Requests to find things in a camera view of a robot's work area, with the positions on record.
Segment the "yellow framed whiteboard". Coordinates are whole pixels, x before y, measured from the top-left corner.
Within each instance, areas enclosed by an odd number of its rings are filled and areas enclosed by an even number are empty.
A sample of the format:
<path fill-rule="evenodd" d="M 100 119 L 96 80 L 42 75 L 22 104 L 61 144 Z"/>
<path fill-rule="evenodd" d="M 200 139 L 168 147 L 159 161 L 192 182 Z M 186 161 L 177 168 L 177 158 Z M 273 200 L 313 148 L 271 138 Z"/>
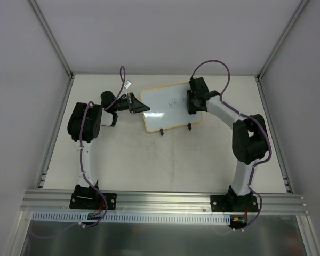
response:
<path fill-rule="evenodd" d="M 174 84 L 142 90 L 140 100 L 150 109 L 143 112 L 147 132 L 173 129 L 202 121 L 200 112 L 190 115 L 187 110 L 189 83 Z"/>

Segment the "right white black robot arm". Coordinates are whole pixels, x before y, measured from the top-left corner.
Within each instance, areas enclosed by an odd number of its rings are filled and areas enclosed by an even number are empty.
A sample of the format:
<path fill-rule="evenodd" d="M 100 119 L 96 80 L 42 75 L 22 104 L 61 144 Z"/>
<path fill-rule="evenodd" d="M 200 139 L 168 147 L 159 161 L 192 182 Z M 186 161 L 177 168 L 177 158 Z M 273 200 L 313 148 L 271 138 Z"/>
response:
<path fill-rule="evenodd" d="M 263 116 L 246 115 L 221 99 L 217 91 L 209 91 L 204 78 L 191 78 L 187 91 L 188 114 L 208 112 L 223 121 L 232 131 L 232 151 L 237 159 L 234 180 L 228 197 L 228 205 L 240 211 L 247 205 L 245 195 L 251 193 L 250 184 L 256 164 L 261 163 L 267 152 L 271 152 L 270 142 Z"/>

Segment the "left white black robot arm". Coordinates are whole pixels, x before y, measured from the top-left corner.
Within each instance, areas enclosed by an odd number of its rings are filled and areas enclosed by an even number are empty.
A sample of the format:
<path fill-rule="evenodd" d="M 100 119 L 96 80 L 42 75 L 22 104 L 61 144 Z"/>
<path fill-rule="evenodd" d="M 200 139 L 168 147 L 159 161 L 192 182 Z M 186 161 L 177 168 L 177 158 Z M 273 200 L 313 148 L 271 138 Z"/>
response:
<path fill-rule="evenodd" d="M 76 103 L 67 124 L 67 132 L 75 142 L 78 155 L 79 175 L 75 192 L 87 190 L 82 196 L 82 202 L 89 208 L 97 207 L 101 201 L 100 194 L 95 192 L 99 188 L 99 178 L 92 154 L 93 141 L 98 137 L 100 128 L 114 127 L 119 111 L 138 114 L 152 110 L 133 93 L 114 96 L 111 91 L 104 91 L 100 99 L 100 104 Z"/>

